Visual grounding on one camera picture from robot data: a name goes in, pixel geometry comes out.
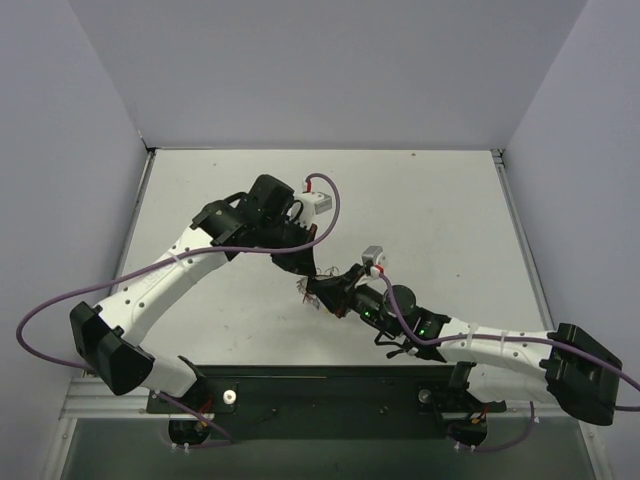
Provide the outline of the metal ring disc with keyrings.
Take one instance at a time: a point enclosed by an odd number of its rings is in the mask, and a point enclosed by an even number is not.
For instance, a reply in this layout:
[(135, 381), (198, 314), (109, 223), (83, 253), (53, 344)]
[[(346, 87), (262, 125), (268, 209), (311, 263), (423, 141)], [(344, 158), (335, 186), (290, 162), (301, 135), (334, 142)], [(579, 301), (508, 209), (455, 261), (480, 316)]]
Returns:
[(318, 269), (314, 276), (301, 278), (297, 282), (297, 289), (304, 304), (316, 310), (334, 312), (340, 305), (347, 282), (348, 278), (340, 275), (339, 269), (332, 266), (325, 270)]

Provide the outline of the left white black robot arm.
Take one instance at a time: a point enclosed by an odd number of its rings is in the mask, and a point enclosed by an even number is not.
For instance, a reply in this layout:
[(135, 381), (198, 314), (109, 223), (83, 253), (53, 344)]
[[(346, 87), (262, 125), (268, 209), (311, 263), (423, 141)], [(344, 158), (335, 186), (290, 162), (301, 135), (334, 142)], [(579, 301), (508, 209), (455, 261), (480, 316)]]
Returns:
[(269, 249), (282, 270), (313, 275), (312, 250), (295, 249), (315, 238), (315, 217), (332, 206), (327, 194), (297, 194), (267, 174), (259, 176), (249, 192), (205, 205), (161, 256), (163, 267), (96, 306), (82, 302), (71, 311), (78, 353), (116, 395), (144, 387), (169, 394), (183, 411), (196, 410), (204, 402), (205, 387), (195, 367), (182, 357), (144, 351), (144, 338), (202, 278), (233, 260), (238, 247)]

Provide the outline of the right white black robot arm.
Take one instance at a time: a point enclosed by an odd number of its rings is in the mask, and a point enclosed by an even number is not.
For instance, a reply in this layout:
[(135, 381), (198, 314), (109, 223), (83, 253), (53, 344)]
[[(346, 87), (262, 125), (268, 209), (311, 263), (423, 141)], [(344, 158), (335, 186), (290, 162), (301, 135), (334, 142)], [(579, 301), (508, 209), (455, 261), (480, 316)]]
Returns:
[(357, 314), (397, 354), (461, 366), (463, 390), (481, 403), (539, 402), (594, 425), (614, 420), (622, 363), (576, 325), (500, 330), (434, 313), (379, 265), (310, 277), (304, 292), (336, 317)]

